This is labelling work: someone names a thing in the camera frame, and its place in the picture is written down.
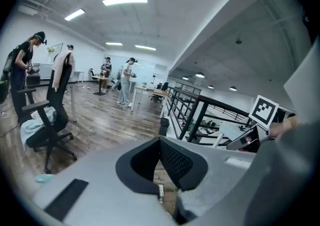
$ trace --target shirt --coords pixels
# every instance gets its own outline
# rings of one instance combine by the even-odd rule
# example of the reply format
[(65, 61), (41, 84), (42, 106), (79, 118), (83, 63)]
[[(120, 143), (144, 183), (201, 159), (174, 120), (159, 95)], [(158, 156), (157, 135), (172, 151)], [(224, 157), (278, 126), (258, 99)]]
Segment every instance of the shirt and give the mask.
[(126, 78), (127, 80), (130, 80), (130, 76), (124, 74), (125, 70), (126, 70), (127, 73), (131, 73), (131, 65), (129, 65), (129, 63), (125, 63), (123, 65), (121, 78)]
[[(18, 53), (16, 55), (16, 57), (13, 59), (14, 61), (16, 61), (16, 58), (20, 52), (20, 50), (23, 50), (25, 52), (24, 57), (22, 58), (22, 62), (25, 64), (28, 64), (28, 62), (32, 59), (32, 57), (34, 56), (34, 51), (30, 51), (30, 41), (26, 40), (24, 43), (22, 43), (19, 48), (18, 48)], [(17, 66), (15, 63), (13, 64), (13, 68), (14, 70), (17, 71), (23, 71), (25, 72), (25, 69), (20, 68), (19, 66)]]
[(110, 75), (110, 73), (111, 73), (111, 71), (112, 71), (112, 65), (105, 63), (105, 64), (103, 64), (103, 65), (101, 66), (101, 70), (103, 70), (103, 67), (105, 67), (106, 69), (109, 69), (109, 70), (110, 70), (110, 72), (106, 72), (106, 74), (104, 75), (105, 77), (108, 78), (109, 75)]

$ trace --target office chair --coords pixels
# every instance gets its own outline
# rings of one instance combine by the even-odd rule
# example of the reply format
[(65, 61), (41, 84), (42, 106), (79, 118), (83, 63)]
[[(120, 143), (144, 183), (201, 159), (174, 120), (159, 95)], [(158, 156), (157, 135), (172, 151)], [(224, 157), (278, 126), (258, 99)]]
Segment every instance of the office chair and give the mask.
[[(35, 152), (38, 151), (38, 148), (40, 147), (47, 147), (46, 155), (45, 155), (45, 163), (44, 163), (44, 172), (46, 174), (50, 174), (51, 170), (48, 169), (48, 162), (49, 157), (51, 155), (53, 147), (57, 147), (69, 154), (72, 155), (73, 160), (77, 160), (76, 155), (67, 147), (62, 141), (63, 138), (70, 136), (70, 140), (73, 140), (73, 135), (71, 132), (68, 132), (66, 134), (59, 135), (58, 132), (63, 130), (67, 123), (68, 123), (68, 115), (65, 112), (65, 109), (63, 107), (62, 101), (64, 97), (64, 91), (67, 86), (70, 74), (72, 71), (71, 65), (65, 65), (63, 67), (59, 88), (57, 91), (55, 91), (54, 88), (52, 88), (52, 83), (54, 79), (54, 72), (51, 73), (51, 79), (48, 87), (48, 92), (46, 95), (46, 101), (35, 103), (32, 97), (32, 93), (36, 91), (36, 89), (24, 89), (19, 91), (19, 93), (26, 93), (30, 105), (24, 106), (22, 108), (23, 112), (26, 113), (26, 115), (21, 119), (21, 124), (23, 124), (27, 120), (32, 120), (31, 113), (34, 111), (38, 111), (45, 127), (40, 129), (38, 132), (36, 132), (34, 135), (29, 137), (26, 140), (26, 144), (33, 148)], [(44, 112), (44, 108), (47, 106), (52, 106), (56, 110), (56, 119), (53, 124), (50, 123), (46, 113)]]
[(92, 76), (99, 76), (99, 74), (94, 73), (94, 70), (92, 68), (90, 68), (90, 72)]
[[(169, 84), (168, 82), (165, 82), (162, 87), (160, 86), (160, 88), (158, 88), (158, 87), (159, 87), (159, 84), (158, 84), (157, 89), (161, 89), (161, 90), (163, 90), (163, 91), (166, 91), (166, 90), (168, 89), (168, 84)], [(158, 101), (161, 101), (161, 99), (162, 99), (161, 96), (153, 95), (150, 100), (151, 100), (151, 101), (153, 100), (153, 101), (155, 101), (155, 102), (158, 102)]]
[[(162, 86), (162, 83), (159, 83), (157, 86), (156, 86), (156, 89), (161, 89), (161, 86)], [(158, 102), (158, 101), (160, 101), (160, 96), (157, 96), (157, 95), (152, 95), (152, 96), (149, 96), (149, 97), (151, 97), (150, 98), (150, 101), (154, 101), (154, 102)]]

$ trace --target chair armrest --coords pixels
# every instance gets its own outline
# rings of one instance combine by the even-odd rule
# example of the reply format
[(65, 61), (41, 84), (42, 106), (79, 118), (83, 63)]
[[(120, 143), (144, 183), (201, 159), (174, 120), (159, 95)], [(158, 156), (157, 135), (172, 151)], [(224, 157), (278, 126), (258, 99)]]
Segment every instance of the chair armrest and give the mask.
[(19, 90), (18, 93), (32, 93), (35, 91), (36, 91), (35, 88), (26, 88), (26, 89)]
[(38, 102), (35, 104), (26, 105), (22, 108), (22, 111), (23, 112), (36, 111), (37, 109), (44, 108), (44, 107), (48, 106), (49, 104), (50, 104), (50, 102), (48, 100), (46, 100), (46, 101)]

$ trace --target jeans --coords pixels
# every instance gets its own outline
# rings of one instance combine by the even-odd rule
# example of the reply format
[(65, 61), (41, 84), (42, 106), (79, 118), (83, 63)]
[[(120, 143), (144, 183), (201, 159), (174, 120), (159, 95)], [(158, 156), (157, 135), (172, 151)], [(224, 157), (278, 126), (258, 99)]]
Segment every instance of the jeans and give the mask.
[(121, 83), (121, 91), (118, 98), (118, 102), (125, 103), (125, 105), (129, 105), (130, 104), (130, 101), (129, 101), (130, 82), (126, 78), (121, 78), (120, 83)]
[(27, 105), (26, 95), (24, 93), (19, 94), (18, 91), (25, 88), (25, 79), (26, 73), (25, 71), (19, 71), (16, 69), (12, 70), (11, 73), (11, 97), (14, 109), (18, 116), (18, 122), (20, 122), (21, 118), (25, 115), (22, 111), (22, 108)]
[(112, 86), (112, 91), (114, 91), (117, 87), (118, 87), (118, 85), (120, 84), (120, 80), (115, 80), (115, 82), (114, 82), (114, 85)]

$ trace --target floor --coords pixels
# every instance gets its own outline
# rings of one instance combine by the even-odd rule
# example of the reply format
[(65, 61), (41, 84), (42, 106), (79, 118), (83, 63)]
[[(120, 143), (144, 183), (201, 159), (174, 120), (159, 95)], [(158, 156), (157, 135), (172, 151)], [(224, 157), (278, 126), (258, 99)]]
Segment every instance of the floor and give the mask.
[[(65, 93), (63, 99), (64, 108), (69, 115), (66, 130), (71, 131), (74, 135), (74, 140), (67, 145), (78, 158), (89, 151), (109, 149), (127, 142), (159, 136), (160, 104), (150, 102), (147, 94), (143, 95), (139, 107), (136, 104), (134, 112), (131, 112), (129, 108), (117, 104), (119, 96), (117, 91), (109, 91), (105, 96), (96, 96), (93, 93), (98, 88), (97, 84), (87, 82), (84, 86), (84, 88), (81, 87), (81, 84), (75, 86), (77, 122), (72, 121), (70, 91)], [(33, 96), (35, 102), (45, 100), (46, 91), (46, 87), (38, 88)], [(2, 136), (17, 125), (17, 117), (13, 116), (16, 113), (10, 98), (0, 105), (0, 111), (7, 113), (1, 115), (0, 136)], [(34, 178), (44, 173), (45, 155), (46, 151), (43, 148), (38, 153), (32, 149), (24, 151), (18, 127), (0, 138), (2, 168), (12, 187), (27, 197), (32, 197), (41, 186), (35, 183)], [(72, 163), (74, 161), (67, 153), (54, 150), (49, 168), (56, 174)], [(176, 188), (161, 163), (156, 167), (154, 182), (164, 184), (164, 208), (172, 214), (176, 200)]]

